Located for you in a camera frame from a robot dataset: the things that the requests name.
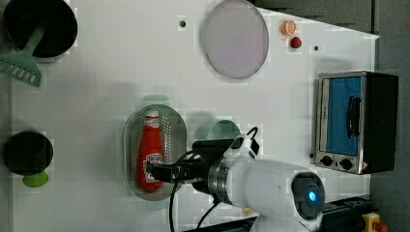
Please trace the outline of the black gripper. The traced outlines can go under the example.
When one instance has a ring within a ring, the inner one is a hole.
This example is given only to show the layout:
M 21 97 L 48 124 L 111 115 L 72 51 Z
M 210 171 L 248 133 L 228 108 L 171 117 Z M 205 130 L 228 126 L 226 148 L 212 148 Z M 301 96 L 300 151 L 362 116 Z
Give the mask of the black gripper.
M 192 159 L 178 161 L 177 167 L 174 164 L 148 162 L 146 171 L 156 181 L 181 184 L 191 182 L 196 190 L 206 194 L 214 194 L 217 192 L 213 183 L 216 174 L 210 174 L 210 172 L 216 171 L 224 152 L 233 141 L 233 138 L 195 141 L 192 144 Z

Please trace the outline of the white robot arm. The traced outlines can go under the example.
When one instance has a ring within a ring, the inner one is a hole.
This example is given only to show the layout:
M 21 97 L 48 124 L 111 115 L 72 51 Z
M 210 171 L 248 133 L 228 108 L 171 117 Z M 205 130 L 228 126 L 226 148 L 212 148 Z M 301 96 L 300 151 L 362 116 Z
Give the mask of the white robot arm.
M 316 232 L 325 190 L 310 170 L 259 159 L 253 139 L 202 140 L 172 164 L 150 161 L 145 170 L 158 181 L 190 184 L 215 201 L 258 214 L 251 232 Z

